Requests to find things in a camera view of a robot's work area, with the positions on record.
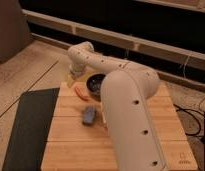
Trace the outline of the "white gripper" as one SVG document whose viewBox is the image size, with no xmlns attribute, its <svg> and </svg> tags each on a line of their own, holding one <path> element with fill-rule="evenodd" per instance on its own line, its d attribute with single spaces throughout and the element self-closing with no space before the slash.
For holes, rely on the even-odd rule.
<svg viewBox="0 0 205 171">
<path fill-rule="evenodd" d="M 85 72 L 84 67 L 75 67 L 73 65 L 69 66 L 69 73 L 67 75 L 67 83 L 73 84 L 79 77 L 81 77 Z"/>
</svg>

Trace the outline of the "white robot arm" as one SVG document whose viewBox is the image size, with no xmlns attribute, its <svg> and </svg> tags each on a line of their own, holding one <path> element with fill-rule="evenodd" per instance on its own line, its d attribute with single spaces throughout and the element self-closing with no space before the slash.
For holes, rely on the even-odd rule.
<svg viewBox="0 0 205 171">
<path fill-rule="evenodd" d="M 100 96 L 119 171 L 169 171 L 147 100 L 158 90 L 157 72 L 145 65 L 104 56 L 89 42 L 68 49 L 70 74 L 86 67 L 102 72 Z"/>
</svg>

